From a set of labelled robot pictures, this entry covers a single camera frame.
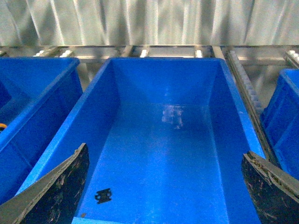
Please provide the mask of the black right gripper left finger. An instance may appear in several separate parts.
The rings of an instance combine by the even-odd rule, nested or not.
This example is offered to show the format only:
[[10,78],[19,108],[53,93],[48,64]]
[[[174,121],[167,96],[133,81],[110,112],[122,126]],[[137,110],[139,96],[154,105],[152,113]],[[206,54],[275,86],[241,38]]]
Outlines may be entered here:
[[0,206],[2,224],[70,224],[89,169],[85,143],[40,180]]

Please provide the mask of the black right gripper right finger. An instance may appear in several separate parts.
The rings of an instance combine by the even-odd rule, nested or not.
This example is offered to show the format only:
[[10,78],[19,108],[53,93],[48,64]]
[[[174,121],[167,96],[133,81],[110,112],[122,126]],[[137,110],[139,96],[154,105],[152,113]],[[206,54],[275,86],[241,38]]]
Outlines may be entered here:
[[299,181],[256,153],[243,154],[242,175],[263,224],[299,222]]

